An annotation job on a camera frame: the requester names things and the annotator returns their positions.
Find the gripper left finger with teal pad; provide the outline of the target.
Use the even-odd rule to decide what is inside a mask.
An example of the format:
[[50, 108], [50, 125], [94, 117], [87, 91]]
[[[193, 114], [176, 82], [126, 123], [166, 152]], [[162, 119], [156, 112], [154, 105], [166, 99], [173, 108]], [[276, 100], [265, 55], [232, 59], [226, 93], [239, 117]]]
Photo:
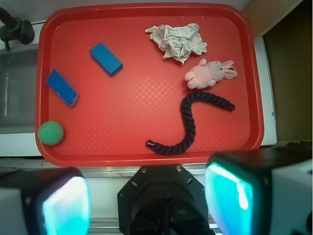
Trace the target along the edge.
[[90, 188], [78, 169], [1, 172], [2, 235], [86, 235], [90, 218]]

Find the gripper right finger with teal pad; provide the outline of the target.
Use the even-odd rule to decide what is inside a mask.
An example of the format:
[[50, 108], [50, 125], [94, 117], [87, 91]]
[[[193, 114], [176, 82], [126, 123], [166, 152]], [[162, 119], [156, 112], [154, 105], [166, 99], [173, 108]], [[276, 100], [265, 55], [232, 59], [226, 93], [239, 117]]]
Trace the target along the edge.
[[213, 154], [204, 191], [224, 235], [310, 235], [311, 150], [260, 148]]

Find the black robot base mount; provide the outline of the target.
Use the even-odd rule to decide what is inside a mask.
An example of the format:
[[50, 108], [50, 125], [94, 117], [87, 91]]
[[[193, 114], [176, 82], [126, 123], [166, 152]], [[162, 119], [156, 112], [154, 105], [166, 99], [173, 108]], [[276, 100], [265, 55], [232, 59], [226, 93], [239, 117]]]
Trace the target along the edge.
[[143, 166], [117, 193], [124, 235], [212, 235], [204, 186], [181, 165]]

